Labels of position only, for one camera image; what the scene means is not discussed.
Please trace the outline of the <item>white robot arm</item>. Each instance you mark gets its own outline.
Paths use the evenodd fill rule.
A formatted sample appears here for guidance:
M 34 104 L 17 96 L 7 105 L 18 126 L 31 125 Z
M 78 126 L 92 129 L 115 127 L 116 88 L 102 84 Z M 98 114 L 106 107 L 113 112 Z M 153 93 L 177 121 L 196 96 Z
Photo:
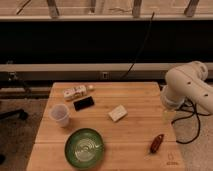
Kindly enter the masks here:
M 208 68 L 200 61 L 171 68 L 165 74 L 166 85 L 160 95 L 162 104 L 174 110 L 188 98 L 213 114 L 213 87 L 205 82 L 207 76 Z

